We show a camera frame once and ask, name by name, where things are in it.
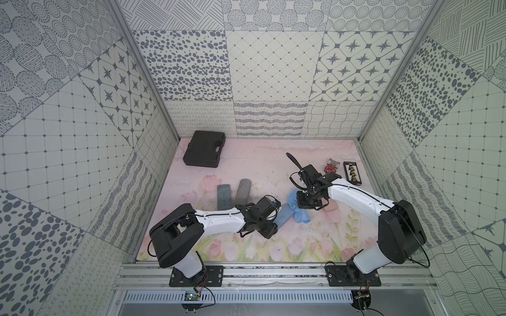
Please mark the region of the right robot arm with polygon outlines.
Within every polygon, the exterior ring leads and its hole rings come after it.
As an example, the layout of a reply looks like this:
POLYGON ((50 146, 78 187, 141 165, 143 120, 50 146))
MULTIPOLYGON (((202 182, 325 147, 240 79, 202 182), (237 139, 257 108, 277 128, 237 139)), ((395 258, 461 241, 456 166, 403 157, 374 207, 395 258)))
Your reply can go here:
POLYGON ((402 264, 423 251, 426 234, 415 208, 406 200, 392 201, 371 194, 334 172, 325 175, 312 165, 295 162, 303 185, 298 188, 296 202, 301 209, 319 211, 324 202, 335 200, 368 218, 378 229, 376 245, 354 254, 346 262, 348 275, 359 278, 391 263, 402 264))

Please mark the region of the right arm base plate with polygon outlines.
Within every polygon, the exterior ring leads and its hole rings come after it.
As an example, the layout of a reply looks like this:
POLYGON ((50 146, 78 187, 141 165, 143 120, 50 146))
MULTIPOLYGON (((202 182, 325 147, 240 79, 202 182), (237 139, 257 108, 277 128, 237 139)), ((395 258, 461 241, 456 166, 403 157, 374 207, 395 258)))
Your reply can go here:
POLYGON ((363 274, 355 268, 329 261, 325 264, 324 271, 330 287, 380 287, 382 285, 376 270, 363 274))

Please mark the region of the left controller board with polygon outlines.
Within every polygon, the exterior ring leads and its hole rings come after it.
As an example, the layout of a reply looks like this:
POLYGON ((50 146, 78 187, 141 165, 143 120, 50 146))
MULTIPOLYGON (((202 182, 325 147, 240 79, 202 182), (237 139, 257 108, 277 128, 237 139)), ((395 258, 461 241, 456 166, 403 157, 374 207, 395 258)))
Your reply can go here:
POLYGON ((187 312, 189 311, 194 312, 197 309, 200 309, 200 307, 202 306, 200 295, 197 294, 196 292, 185 292, 181 306, 187 312))

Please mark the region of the white vent grille strip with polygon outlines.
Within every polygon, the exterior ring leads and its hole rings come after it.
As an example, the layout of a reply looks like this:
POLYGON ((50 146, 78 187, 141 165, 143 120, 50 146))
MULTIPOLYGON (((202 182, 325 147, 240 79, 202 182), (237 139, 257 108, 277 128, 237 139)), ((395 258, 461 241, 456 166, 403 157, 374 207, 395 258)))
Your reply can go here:
MULTIPOLYGON (((189 290, 166 291, 128 291, 125 304, 181 304, 185 292, 189 290)), ((241 290, 216 291, 204 290, 200 295, 202 304, 238 304, 238 303, 308 303, 308 304, 350 304, 353 302, 349 290, 241 290)))

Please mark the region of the blue eyeglass case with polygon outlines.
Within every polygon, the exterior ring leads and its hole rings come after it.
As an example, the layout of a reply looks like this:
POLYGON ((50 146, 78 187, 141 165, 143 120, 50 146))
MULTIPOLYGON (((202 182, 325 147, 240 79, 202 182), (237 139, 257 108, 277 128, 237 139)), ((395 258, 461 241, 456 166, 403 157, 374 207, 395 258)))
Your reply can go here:
POLYGON ((278 226, 278 229, 280 229, 288 220, 293 218, 294 211, 288 207, 288 208, 282 208, 277 217, 274 220, 274 223, 278 226))

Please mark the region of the aluminium rail frame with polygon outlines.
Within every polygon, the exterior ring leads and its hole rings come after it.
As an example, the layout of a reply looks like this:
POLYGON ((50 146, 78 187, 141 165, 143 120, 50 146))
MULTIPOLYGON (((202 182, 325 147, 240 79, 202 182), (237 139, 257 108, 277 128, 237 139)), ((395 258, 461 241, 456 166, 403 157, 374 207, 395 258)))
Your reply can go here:
MULTIPOLYGON (((339 289, 372 290, 436 290, 437 284, 427 268, 407 263, 379 268, 369 281, 349 284, 343 276, 326 271, 335 266, 328 263, 225 263, 217 262, 223 270, 220 290, 242 289, 339 289)), ((162 269, 156 262, 142 261, 124 264, 113 281, 117 290, 161 290, 169 288, 176 273, 162 269)))

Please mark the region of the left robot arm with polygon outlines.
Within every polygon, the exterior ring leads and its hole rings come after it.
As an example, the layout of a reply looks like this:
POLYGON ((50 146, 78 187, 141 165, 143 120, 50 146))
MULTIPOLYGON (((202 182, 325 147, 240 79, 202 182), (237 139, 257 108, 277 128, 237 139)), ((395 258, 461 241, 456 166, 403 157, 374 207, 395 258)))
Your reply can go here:
POLYGON ((236 205, 225 211, 202 211, 182 204, 155 224, 149 231, 147 253, 161 268, 172 267, 192 284, 200 284, 207 268, 194 247, 201 239, 222 233, 244 238, 259 233, 269 239, 278 232, 275 220, 281 203, 271 195, 257 203, 236 205))

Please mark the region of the controller board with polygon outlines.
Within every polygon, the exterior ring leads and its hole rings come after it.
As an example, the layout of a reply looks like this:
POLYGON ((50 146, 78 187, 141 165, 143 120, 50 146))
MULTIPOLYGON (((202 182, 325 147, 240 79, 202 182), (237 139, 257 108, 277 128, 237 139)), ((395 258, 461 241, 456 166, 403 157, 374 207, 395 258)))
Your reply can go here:
POLYGON ((187 312, 189 311, 194 312, 197 309, 200 309, 200 307, 202 306, 200 295, 197 294, 196 292, 185 292, 181 306, 187 312))
POLYGON ((351 296, 352 296, 352 300, 353 300, 353 302, 351 303, 351 306, 354 309, 361 311, 361 312, 365 312, 369 308, 369 306, 372 302, 370 291, 353 290, 351 292, 351 296))

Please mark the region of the right controller board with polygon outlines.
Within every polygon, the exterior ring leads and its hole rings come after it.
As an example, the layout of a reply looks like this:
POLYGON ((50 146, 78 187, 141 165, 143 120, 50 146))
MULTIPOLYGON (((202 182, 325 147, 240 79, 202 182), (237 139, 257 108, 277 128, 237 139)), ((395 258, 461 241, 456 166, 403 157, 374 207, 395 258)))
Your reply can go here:
POLYGON ((361 311, 361 312, 365 312, 369 308, 369 306, 372 302, 370 291, 353 290, 351 292, 351 296, 352 296, 352 300, 353 300, 353 302, 351 303, 351 306, 354 309, 361 311))

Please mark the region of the black box with figures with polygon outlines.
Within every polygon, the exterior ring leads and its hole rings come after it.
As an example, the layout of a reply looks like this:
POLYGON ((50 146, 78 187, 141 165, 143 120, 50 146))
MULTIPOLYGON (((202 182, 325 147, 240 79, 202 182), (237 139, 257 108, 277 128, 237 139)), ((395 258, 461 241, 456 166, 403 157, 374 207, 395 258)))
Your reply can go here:
POLYGON ((345 177, 348 182, 355 186, 361 186, 362 180, 360 173, 358 172, 358 165, 353 161, 344 161, 343 162, 345 177))

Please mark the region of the pink eyeglass case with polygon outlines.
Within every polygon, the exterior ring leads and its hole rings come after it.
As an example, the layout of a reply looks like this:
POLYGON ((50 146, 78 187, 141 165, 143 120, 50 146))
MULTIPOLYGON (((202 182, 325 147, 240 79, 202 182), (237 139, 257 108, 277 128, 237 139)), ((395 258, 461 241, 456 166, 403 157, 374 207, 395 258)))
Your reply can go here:
POLYGON ((325 212, 332 212, 337 211, 339 209, 339 205, 335 200, 329 200, 328 205, 325 206, 323 211, 325 212))

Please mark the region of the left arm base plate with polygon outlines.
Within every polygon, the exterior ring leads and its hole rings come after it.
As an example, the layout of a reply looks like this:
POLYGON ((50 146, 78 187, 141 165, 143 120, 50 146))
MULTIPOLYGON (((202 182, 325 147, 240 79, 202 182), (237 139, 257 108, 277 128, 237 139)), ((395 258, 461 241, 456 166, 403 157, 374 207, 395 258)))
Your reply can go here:
POLYGON ((176 268, 173 268, 169 286, 176 287, 221 287, 223 282, 224 266, 211 265, 205 266, 202 271, 191 278, 186 278, 184 274, 176 268))

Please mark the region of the black plastic tool case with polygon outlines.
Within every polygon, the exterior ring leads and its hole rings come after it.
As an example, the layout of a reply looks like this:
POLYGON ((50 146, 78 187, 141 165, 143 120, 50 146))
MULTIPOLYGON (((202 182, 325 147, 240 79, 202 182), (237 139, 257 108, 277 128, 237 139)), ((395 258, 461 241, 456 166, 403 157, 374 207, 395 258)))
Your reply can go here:
POLYGON ((197 130, 194 132, 184 154, 188 166, 217 168, 226 142, 223 132, 197 130))

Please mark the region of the blue microfiber cloth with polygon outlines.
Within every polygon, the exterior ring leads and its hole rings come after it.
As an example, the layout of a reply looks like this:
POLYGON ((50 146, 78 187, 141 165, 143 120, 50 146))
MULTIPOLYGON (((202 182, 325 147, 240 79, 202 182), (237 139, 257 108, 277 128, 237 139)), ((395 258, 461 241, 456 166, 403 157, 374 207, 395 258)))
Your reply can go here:
POLYGON ((293 189, 287 199, 287 204, 293 212, 293 218, 296 223, 310 223, 310 217, 305 209, 299 207, 297 202, 297 189, 293 189))

